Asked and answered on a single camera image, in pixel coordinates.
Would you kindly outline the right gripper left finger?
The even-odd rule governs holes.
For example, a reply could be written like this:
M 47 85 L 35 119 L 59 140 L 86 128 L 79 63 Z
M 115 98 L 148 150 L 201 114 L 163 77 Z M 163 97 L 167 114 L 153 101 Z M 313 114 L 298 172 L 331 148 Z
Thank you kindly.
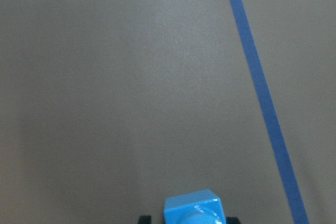
M 138 224 L 151 224 L 152 216 L 150 215 L 142 215 L 138 218 Z

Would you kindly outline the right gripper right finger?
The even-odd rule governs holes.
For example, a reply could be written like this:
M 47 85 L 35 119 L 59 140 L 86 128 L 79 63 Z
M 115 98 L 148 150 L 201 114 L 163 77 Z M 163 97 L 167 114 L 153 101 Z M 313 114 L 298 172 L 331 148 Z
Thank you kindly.
M 226 217 L 227 224 L 240 224 L 240 220 L 237 217 Z

